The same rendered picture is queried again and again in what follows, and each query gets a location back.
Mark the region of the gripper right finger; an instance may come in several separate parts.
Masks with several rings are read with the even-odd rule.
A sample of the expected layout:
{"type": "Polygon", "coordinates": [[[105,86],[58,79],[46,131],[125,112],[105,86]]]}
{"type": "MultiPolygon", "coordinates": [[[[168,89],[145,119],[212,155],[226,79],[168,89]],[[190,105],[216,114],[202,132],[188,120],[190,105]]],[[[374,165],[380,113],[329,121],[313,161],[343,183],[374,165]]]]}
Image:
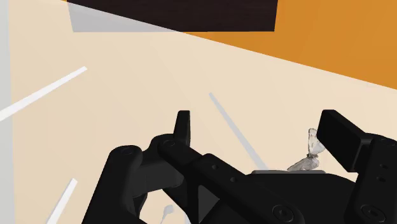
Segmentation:
{"type": "Polygon", "coordinates": [[[321,112],[317,138],[347,172],[356,172],[345,224],[397,224],[397,141],[364,132],[334,109],[321,112]]]}

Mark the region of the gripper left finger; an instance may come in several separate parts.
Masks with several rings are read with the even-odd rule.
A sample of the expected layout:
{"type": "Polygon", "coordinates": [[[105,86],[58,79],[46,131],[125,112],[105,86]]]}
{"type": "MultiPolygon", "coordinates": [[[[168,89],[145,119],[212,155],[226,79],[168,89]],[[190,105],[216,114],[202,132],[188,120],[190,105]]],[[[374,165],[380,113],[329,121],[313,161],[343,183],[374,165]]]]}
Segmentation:
{"type": "Polygon", "coordinates": [[[146,224],[141,209],[163,190],[191,224],[306,224],[302,212],[220,158],[190,147],[190,112],[149,148],[125,145],[106,160],[81,224],[146,224]]]}

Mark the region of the clear crumpled glass object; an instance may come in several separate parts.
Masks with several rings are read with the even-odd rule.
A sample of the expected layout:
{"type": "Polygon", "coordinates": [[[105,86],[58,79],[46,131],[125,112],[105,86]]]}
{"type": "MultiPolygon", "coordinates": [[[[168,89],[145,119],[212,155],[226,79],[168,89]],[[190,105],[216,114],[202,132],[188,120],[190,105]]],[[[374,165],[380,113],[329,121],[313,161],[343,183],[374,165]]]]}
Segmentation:
{"type": "Polygon", "coordinates": [[[310,128],[308,130],[308,153],[306,157],[287,168],[287,171],[309,171],[319,166],[318,155],[326,148],[317,138],[317,130],[310,128]]]}

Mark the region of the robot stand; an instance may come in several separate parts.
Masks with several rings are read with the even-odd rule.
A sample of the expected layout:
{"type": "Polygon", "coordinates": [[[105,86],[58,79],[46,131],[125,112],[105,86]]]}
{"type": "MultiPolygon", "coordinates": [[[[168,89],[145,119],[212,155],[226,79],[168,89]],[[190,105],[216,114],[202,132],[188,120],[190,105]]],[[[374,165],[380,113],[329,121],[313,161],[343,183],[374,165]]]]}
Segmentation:
{"type": "Polygon", "coordinates": [[[278,0],[66,0],[180,32],[274,31],[278,0]]]}

